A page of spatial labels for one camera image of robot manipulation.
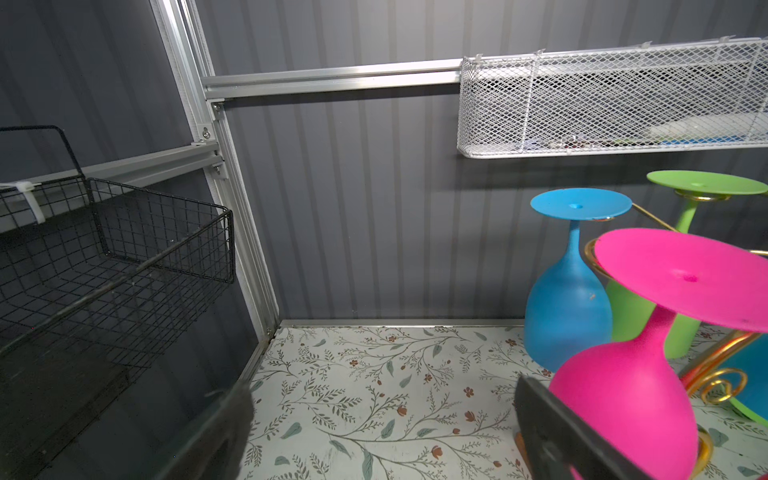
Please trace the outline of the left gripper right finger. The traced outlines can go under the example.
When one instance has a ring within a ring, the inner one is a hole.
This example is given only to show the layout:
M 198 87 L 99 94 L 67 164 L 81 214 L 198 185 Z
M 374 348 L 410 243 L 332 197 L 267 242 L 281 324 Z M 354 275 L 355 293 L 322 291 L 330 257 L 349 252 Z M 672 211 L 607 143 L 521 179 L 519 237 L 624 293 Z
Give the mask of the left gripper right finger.
M 514 406 L 532 478 L 648 477 L 536 379 L 518 379 Z

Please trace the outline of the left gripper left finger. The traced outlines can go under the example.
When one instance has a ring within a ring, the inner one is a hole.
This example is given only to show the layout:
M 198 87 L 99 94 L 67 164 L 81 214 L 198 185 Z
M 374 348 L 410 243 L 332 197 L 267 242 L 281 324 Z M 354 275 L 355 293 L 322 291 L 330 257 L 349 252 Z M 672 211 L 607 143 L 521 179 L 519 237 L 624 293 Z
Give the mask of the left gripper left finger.
M 143 468 L 145 479 L 235 479 L 250 434 L 254 407 L 237 382 Z

